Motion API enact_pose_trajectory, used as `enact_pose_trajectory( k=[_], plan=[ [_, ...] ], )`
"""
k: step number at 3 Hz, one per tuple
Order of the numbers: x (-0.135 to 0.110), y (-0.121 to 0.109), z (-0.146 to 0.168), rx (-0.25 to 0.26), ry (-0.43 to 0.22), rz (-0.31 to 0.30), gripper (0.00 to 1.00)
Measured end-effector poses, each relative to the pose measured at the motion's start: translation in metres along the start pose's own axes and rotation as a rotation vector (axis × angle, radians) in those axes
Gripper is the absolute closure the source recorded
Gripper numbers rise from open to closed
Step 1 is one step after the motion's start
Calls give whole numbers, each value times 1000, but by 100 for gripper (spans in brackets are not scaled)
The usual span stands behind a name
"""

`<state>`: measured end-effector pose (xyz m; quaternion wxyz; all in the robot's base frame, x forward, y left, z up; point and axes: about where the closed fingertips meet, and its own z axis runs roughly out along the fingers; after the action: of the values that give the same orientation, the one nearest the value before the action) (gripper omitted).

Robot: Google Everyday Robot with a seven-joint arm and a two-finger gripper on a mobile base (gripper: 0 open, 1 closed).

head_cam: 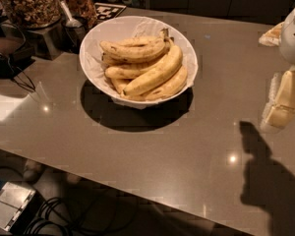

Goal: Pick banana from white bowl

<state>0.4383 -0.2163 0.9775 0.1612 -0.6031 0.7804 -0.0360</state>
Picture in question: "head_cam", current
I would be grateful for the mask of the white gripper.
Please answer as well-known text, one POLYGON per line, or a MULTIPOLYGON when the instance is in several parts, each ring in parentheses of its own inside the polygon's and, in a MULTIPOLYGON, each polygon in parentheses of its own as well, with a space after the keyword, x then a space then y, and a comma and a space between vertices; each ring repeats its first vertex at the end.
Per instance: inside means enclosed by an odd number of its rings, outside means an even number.
MULTIPOLYGON (((259 44, 279 45, 282 57, 295 65, 295 8, 279 23, 259 38, 259 44)), ((295 117, 295 70, 276 73, 268 92, 268 102, 262 115, 262 130, 283 130, 295 117)))

